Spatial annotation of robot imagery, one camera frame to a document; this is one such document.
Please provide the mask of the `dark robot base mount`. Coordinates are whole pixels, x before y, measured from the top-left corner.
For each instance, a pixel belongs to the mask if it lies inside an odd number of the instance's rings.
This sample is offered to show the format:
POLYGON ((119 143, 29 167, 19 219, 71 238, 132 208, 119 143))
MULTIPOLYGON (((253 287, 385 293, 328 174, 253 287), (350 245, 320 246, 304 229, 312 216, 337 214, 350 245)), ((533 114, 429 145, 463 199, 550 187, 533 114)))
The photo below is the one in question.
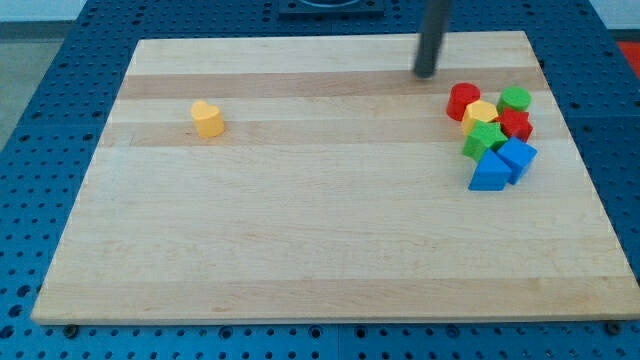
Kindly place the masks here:
POLYGON ((278 16, 381 15, 384 0, 279 0, 278 16))

